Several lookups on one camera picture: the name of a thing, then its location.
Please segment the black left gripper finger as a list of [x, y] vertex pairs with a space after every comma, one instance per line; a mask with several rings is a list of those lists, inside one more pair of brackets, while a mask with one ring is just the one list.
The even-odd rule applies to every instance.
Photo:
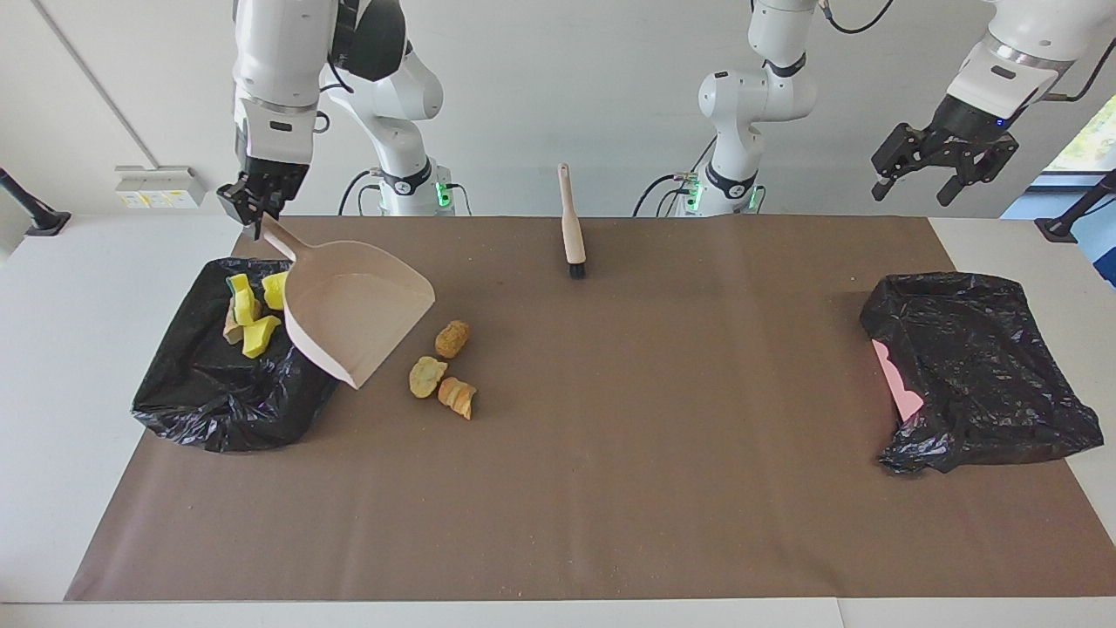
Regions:
[[916, 131], [910, 124], [897, 124], [889, 131], [888, 137], [872, 155], [872, 166], [878, 175], [872, 187], [875, 201], [884, 200], [902, 176], [931, 166], [929, 156], [923, 155], [930, 135], [929, 131]]
[[1017, 141], [947, 142], [937, 151], [937, 166], [952, 167], [954, 174], [937, 192], [937, 202], [947, 207], [964, 189], [993, 182], [1018, 147]]

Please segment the yellow sponge with green pad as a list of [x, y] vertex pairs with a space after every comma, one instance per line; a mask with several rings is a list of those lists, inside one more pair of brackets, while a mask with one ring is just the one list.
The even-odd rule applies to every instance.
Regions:
[[231, 313], [235, 325], [247, 326], [254, 323], [262, 313], [262, 305], [254, 297], [248, 276], [235, 274], [227, 277], [227, 286], [232, 294]]

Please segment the striped croissant bread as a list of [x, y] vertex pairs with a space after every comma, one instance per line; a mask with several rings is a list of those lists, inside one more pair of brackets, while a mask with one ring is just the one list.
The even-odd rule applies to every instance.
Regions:
[[224, 321], [222, 331], [227, 342], [229, 345], [243, 342], [246, 330], [254, 326], [261, 313], [262, 303], [259, 301], [252, 301], [250, 307], [248, 307], [247, 313], [244, 313], [244, 309], [235, 305], [235, 299], [230, 298], [228, 300], [227, 321]]
[[459, 380], [455, 377], [448, 377], [439, 383], [436, 398], [466, 421], [472, 418], [472, 400], [475, 396], [475, 386], [470, 383]]

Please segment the pale pink plastic dustpan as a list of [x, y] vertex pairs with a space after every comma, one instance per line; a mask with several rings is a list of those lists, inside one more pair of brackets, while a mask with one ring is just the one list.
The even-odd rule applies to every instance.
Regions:
[[435, 302], [435, 291], [388, 251], [356, 240], [310, 245], [264, 215], [262, 239], [291, 265], [283, 323], [296, 349], [358, 389]]

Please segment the brown bread roll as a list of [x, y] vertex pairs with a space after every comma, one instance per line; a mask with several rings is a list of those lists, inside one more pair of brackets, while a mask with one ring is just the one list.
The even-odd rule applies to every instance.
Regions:
[[434, 350], [441, 358], [452, 360], [463, 350], [469, 342], [471, 326], [463, 319], [454, 319], [443, 327], [434, 341]]

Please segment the pale yellowish bread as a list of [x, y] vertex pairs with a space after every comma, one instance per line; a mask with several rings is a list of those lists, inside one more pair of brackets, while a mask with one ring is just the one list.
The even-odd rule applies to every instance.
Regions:
[[408, 390], [415, 398], [429, 398], [441, 386], [441, 381], [448, 370], [449, 363], [436, 360], [431, 355], [423, 355], [411, 367], [408, 373]]

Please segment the beige handle black bristle brush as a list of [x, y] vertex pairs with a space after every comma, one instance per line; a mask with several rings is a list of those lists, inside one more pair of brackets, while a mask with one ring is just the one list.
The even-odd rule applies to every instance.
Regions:
[[559, 164], [557, 173], [559, 186], [561, 186], [562, 250], [565, 250], [569, 276], [576, 281], [579, 281], [579, 279], [586, 277], [587, 257], [585, 247], [583, 247], [581, 223], [579, 222], [578, 215], [575, 213], [573, 186], [568, 164]]

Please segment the black trash bag bin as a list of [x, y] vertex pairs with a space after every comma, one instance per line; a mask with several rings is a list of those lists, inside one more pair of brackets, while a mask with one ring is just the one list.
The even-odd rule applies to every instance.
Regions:
[[310, 429], [338, 381], [314, 365], [279, 327], [258, 358], [229, 345], [222, 327], [244, 274], [254, 291], [288, 261], [224, 257], [201, 267], [132, 400], [131, 414], [163, 439], [213, 453], [295, 444]]

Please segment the black trash bag over pink bin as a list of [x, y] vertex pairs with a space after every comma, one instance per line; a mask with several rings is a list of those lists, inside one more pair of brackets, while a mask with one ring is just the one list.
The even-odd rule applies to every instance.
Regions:
[[885, 276], [862, 305], [925, 403], [878, 454], [897, 474], [1064, 460], [1103, 446], [1096, 410], [1057, 366], [1020, 283], [977, 273]]

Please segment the window with green view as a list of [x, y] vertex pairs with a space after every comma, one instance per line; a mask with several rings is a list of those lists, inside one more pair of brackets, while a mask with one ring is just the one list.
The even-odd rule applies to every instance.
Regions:
[[1045, 174], [1103, 174], [1116, 167], [1116, 95], [1096, 112]]

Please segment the brown paper table mat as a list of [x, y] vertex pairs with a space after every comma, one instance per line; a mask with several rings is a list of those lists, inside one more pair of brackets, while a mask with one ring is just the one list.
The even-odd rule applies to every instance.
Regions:
[[[299, 444], [145, 434], [69, 600], [1116, 595], [1064, 461], [878, 464], [895, 413], [862, 303], [951, 268], [929, 220], [585, 220], [583, 281], [555, 219], [286, 225], [388, 250], [436, 303]], [[423, 355], [475, 386], [471, 421], [411, 394]]]

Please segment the white wall socket box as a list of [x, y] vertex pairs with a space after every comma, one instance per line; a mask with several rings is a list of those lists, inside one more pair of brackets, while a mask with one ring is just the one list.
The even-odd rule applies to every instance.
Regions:
[[206, 187], [190, 167], [115, 168], [117, 199], [127, 209], [200, 209]]

